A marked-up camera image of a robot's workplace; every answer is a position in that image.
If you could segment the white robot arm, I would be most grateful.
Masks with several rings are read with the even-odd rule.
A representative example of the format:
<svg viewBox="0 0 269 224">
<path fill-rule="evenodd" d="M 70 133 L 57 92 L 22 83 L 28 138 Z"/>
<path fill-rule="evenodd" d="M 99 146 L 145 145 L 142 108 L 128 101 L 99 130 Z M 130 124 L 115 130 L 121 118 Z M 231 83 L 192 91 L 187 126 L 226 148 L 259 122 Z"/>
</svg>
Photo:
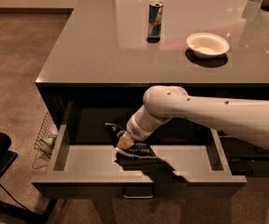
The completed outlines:
<svg viewBox="0 0 269 224">
<path fill-rule="evenodd" d="M 269 149 L 269 101 L 190 96 L 181 87 L 153 86 L 146 90 L 143 105 L 127 122 L 118 152 L 127 155 L 130 148 L 174 118 Z"/>
</svg>

